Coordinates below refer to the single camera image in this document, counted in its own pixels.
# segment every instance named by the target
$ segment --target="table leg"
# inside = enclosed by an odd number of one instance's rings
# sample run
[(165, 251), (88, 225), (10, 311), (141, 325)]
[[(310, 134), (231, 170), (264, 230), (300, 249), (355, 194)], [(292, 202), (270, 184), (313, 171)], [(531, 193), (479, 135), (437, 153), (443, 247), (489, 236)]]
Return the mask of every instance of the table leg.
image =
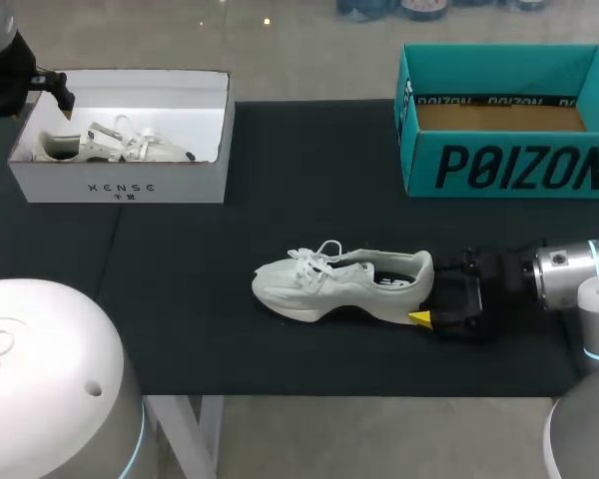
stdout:
[(223, 412), (224, 396), (202, 396), (200, 429), (207, 444), (211, 462), (216, 470), (218, 469)]
[(217, 479), (205, 437), (188, 396), (145, 396), (187, 479)]

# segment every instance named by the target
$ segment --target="sneaker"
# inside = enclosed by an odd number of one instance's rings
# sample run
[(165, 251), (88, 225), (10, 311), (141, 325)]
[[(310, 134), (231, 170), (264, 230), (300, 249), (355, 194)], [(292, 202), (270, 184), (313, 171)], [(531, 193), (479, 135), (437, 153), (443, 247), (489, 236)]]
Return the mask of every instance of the sneaker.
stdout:
[(446, 14), (450, 0), (401, 0), (401, 9), (411, 20), (429, 22)]
[[(337, 256), (322, 252), (330, 243), (338, 246)], [(253, 293), (273, 311), (305, 322), (340, 306), (356, 306), (377, 319), (413, 324), (408, 313), (419, 310), (434, 280), (428, 251), (341, 254), (341, 244), (329, 240), (317, 252), (292, 249), (289, 256), (256, 271)]]
[[(126, 117), (118, 117), (116, 126)], [(92, 123), (84, 135), (56, 137), (41, 132), (33, 145), (34, 162), (194, 162), (196, 157), (146, 131), (129, 135)]]

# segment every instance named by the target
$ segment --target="shoe box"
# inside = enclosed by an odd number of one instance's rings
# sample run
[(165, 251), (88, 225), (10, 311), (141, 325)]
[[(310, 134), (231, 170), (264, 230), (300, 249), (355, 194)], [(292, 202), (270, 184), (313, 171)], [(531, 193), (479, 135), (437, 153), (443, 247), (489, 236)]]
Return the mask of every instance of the shoe box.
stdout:
[(599, 46), (405, 46), (394, 119), (410, 196), (599, 199)]
[[(35, 103), (9, 159), (30, 203), (222, 203), (235, 103), (227, 72), (175, 70), (67, 71), (75, 94), (71, 121), (52, 96)], [(93, 122), (111, 128), (119, 115), (192, 152), (189, 163), (34, 162), (42, 131), (85, 133)]]

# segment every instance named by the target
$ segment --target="white shoe box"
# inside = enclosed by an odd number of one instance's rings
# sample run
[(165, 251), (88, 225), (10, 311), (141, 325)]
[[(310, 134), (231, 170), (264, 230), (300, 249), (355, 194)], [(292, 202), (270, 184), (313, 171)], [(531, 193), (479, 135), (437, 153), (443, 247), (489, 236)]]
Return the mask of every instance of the white shoe box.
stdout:
[[(30, 203), (222, 203), (235, 103), (231, 75), (182, 70), (65, 72), (75, 94), (71, 121), (42, 94), (9, 165)], [(113, 128), (126, 115), (133, 128), (152, 128), (196, 156), (191, 163), (33, 162), (41, 131), (80, 135), (92, 122)]]

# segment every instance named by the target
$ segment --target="shoelace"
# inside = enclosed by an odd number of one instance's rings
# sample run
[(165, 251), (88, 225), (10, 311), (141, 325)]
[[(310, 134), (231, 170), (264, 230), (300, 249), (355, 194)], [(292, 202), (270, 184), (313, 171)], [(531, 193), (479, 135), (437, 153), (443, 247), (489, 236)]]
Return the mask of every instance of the shoelace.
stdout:
[[(122, 128), (121, 123), (126, 122), (126, 127)], [(122, 136), (122, 145), (124, 148), (111, 152), (114, 155), (127, 155), (132, 160), (146, 162), (147, 150), (149, 144), (160, 143), (167, 145), (161, 135), (153, 128), (145, 128), (142, 132), (138, 132), (133, 128), (131, 120), (126, 115), (118, 115), (115, 121), (115, 128), (117, 132)]]
[[(328, 256), (322, 253), (323, 249), (331, 243), (336, 244), (339, 248), (339, 254), (337, 256)], [(300, 249), (290, 249), (289, 256), (298, 261), (296, 263), (297, 278), (305, 277), (308, 282), (312, 282), (316, 269), (318, 270), (316, 275), (317, 280), (321, 280), (325, 274), (334, 277), (335, 271), (329, 263), (339, 261), (339, 257), (341, 256), (341, 243), (334, 239), (329, 239), (328, 241), (325, 241), (317, 251), (301, 247)]]

